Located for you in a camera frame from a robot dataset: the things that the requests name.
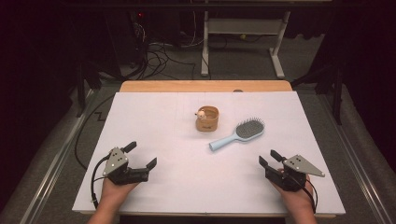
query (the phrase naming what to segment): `white object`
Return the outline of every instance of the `white object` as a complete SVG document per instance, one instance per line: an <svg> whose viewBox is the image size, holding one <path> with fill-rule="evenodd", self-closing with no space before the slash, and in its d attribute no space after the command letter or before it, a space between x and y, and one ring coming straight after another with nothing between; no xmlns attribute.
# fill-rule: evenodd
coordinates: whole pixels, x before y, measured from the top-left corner
<svg viewBox="0 0 396 224"><path fill-rule="evenodd" d="M262 125L262 130L261 130L260 132L256 133L256 132L257 132L256 130L252 130L250 133L254 132L254 134L253 134L253 135L249 134L249 137L242 137L242 136L240 136L240 135L238 134L237 129L238 129L238 128L236 128L235 131L233 132L233 134L231 134L230 136L227 136L227 137L221 138L221 139L219 139L219 140L217 140L217 141L214 141L214 142L209 143L210 149L211 149L212 151L216 151L217 149L219 149L219 148L221 148L221 147L224 147L225 145L231 143L231 142L234 141L234 140L239 140L239 141L242 141L242 142L247 142L247 141L250 141L250 140L252 140L253 138L256 138L256 137L258 137L258 136L260 136L260 135L262 135L262 134L264 133L263 125Z"/></svg>
<svg viewBox="0 0 396 224"><path fill-rule="evenodd" d="M269 49L269 53L276 71L276 76L279 79L284 79L285 74L283 73L277 54L289 22L289 16L290 12L286 11L283 19L279 20L212 19L209 18L208 12L206 11L201 76L206 77L209 74L209 49L207 46L209 34L277 35L276 45L274 48Z"/></svg>
<svg viewBox="0 0 396 224"><path fill-rule="evenodd" d="M215 132L195 129L191 111L215 105L221 113ZM235 142L215 153L208 143L230 134L246 118L265 121L262 137ZM136 141L127 154L132 168L158 159L148 182L128 196L120 212L166 216L285 216L279 193L258 163L282 164L270 156L275 149L285 157L296 153L313 162L325 177L311 176L319 201L318 216L345 213L332 176L318 148L296 92L119 92L93 152L73 210L93 213L90 183L92 170L113 147ZM98 176L105 165L99 167ZM100 201L102 180L94 185Z"/></svg>

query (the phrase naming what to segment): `table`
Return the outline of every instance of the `table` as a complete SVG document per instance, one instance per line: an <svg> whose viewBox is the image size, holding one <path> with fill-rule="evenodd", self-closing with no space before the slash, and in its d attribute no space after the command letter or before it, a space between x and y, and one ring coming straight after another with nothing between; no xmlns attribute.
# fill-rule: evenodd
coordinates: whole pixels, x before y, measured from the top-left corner
<svg viewBox="0 0 396 224"><path fill-rule="evenodd" d="M332 0L309 0L310 2L330 2ZM226 0L220 2L290 2L290 0L248 0L248 1L236 1ZM284 79L285 74L283 73L280 60L278 58L278 52L282 43L283 35L285 34L286 27L289 22L290 11L285 11L283 18L278 20L253 20L253 19L217 19L209 18L208 11L205 12L204 16L204 46L202 51L202 62L201 62L201 75L206 77L209 75L209 48L208 48L208 35L209 34L236 34L236 35L276 35L276 43L273 48L269 48L271 60L276 72L276 76L279 79Z"/></svg>
<svg viewBox="0 0 396 224"><path fill-rule="evenodd" d="M219 127L213 133L194 129L193 110L206 103L216 104L220 111ZM223 109L233 104L256 109ZM265 121L263 137L247 144L232 143L216 153L208 149L211 140L230 134L235 123L247 115ZM287 81L124 82L92 155L74 211L94 211L89 191L93 166L111 148L131 141L137 142L137 148L127 154L130 167L144 167L154 157L158 165L150 172L149 181L130 194L120 209L123 215L284 217L287 211L258 163L261 155L271 166L280 168L269 155L273 148L287 158L302 153L326 174L324 178L311 177L319 195L318 217L345 213L298 96ZM101 190L98 182L96 192Z"/></svg>

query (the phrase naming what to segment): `hairbrush handle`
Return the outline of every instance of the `hairbrush handle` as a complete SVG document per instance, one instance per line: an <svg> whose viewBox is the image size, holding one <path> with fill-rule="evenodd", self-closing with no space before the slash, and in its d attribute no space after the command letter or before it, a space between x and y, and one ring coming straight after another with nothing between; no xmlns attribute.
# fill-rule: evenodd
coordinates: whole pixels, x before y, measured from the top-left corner
<svg viewBox="0 0 396 224"><path fill-rule="evenodd" d="M236 133L234 133L230 136L227 136L225 138L221 138L219 140L209 143L209 147L212 151L216 151L217 149L224 147L225 145L231 143L233 140L236 140L236 139L239 139L239 137Z"/></svg>

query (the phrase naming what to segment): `wrist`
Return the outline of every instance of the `wrist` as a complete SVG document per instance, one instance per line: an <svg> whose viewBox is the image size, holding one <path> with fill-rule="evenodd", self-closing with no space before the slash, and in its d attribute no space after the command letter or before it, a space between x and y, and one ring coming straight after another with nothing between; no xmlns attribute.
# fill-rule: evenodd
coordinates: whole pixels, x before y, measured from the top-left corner
<svg viewBox="0 0 396 224"><path fill-rule="evenodd" d="M99 202L99 205L95 213L90 218L88 224L110 224L114 223L113 219L118 212L118 208L115 205L108 203Z"/></svg>
<svg viewBox="0 0 396 224"><path fill-rule="evenodd" d="M312 206L310 205L300 206L299 208L290 211L290 215L293 217L296 224L317 223L314 211L312 210Z"/></svg>
<svg viewBox="0 0 396 224"><path fill-rule="evenodd" d="M109 214L117 214L122 203L117 203L114 200L103 198L99 202L97 211L106 211Z"/></svg>

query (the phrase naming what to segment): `hairbrush bristles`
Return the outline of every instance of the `hairbrush bristles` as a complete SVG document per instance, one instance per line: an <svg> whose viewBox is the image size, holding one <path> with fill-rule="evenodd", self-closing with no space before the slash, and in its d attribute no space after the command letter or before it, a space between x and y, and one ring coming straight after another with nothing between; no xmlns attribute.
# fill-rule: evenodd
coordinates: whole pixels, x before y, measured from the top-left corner
<svg viewBox="0 0 396 224"><path fill-rule="evenodd" d="M246 119L245 121L241 122L236 126L235 132L225 138L222 138L218 141L209 143L209 147L212 151L215 151L229 143L233 140L239 141L249 141L255 137L258 137L263 134L264 132L264 122L258 118L251 118Z"/></svg>
<svg viewBox="0 0 396 224"><path fill-rule="evenodd" d="M241 138L250 138L258 133L262 133L264 130L264 122L261 119L252 118L247 119L239 124L235 131Z"/></svg>

